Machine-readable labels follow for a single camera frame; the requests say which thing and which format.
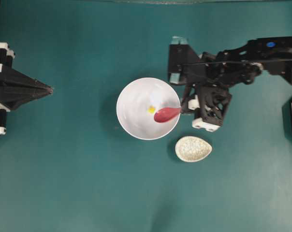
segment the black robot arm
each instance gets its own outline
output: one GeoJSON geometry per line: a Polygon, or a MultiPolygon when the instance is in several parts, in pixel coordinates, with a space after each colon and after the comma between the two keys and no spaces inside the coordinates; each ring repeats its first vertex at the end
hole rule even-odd
{"type": "Polygon", "coordinates": [[[182,113],[194,114],[192,126],[198,129],[217,130],[232,98],[229,88],[252,84],[262,70],[292,85],[292,37],[250,40],[216,56],[207,52],[198,56],[181,37],[174,37],[170,45],[168,79],[186,86],[182,113]]]}

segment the small yellow cube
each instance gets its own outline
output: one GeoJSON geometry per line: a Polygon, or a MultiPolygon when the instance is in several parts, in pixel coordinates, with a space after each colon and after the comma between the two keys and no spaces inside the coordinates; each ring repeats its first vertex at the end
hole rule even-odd
{"type": "Polygon", "coordinates": [[[156,108],[153,107],[152,105],[148,108],[148,112],[150,112],[151,114],[153,114],[155,112],[156,108]]]}

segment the spoon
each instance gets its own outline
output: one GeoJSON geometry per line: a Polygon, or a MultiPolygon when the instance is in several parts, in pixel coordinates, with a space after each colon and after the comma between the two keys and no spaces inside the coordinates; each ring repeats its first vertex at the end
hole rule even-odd
{"type": "Polygon", "coordinates": [[[177,115],[179,115],[180,110],[181,108],[170,107],[162,108],[155,113],[154,120],[159,123],[167,122],[176,117],[177,115]]]}

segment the green tabletop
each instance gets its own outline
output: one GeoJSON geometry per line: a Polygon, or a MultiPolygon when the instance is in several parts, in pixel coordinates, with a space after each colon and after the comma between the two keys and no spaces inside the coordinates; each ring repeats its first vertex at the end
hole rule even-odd
{"type": "Polygon", "coordinates": [[[292,232],[292,86],[281,77],[233,87],[214,133],[192,128],[192,116],[155,141],[120,126],[120,91],[140,77],[167,79],[174,35],[211,53],[292,36],[292,1],[2,1],[0,41],[16,52],[13,67],[54,94],[8,115],[0,232],[292,232]],[[184,135],[213,152],[181,162],[174,146],[184,135]]]}

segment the blue cap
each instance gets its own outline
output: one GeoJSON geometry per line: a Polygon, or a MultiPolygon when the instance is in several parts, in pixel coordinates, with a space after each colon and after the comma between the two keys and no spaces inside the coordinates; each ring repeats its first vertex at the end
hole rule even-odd
{"type": "Polygon", "coordinates": [[[274,43],[274,42],[268,42],[266,44],[266,46],[268,46],[268,47],[275,47],[275,45],[276,45],[276,43],[274,43]]]}

